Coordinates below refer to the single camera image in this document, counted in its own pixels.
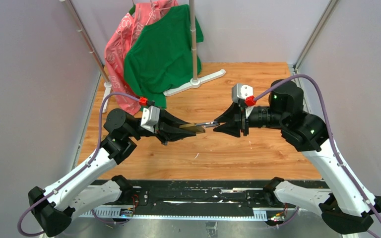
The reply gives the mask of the brass padlock with steel shackle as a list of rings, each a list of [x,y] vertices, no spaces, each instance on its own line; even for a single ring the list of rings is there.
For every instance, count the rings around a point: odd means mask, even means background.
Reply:
[[[180,125],[179,128],[190,131],[196,134],[205,133],[205,129],[208,127],[216,127],[219,123],[216,121],[199,122],[199,123],[187,123]]]

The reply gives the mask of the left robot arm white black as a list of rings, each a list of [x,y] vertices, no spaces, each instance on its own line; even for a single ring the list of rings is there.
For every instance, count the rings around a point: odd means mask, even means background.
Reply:
[[[44,189],[36,186],[29,191],[30,211],[48,237],[61,234],[75,218],[100,205],[116,201],[126,205],[134,200],[133,186],[123,176],[115,176],[94,189],[87,187],[129,157],[137,147],[136,141],[155,137],[167,145],[205,132],[203,126],[154,106],[144,109],[140,118],[114,109],[103,128],[108,134],[88,159]]]

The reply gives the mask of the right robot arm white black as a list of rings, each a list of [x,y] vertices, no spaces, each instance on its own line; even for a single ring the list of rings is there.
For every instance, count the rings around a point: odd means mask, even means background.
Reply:
[[[292,204],[320,216],[339,234],[367,232],[381,213],[381,196],[369,192],[340,154],[329,124],[304,110],[303,90],[291,80],[276,80],[267,90],[268,106],[258,106],[252,87],[232,88],[232,104],[217,119],[215,132],[247,136],[250,128],[280,131],[287,143],[318,170],[328,192],[304,188],[283,178],[273,178],[251,201],[270,207]]]

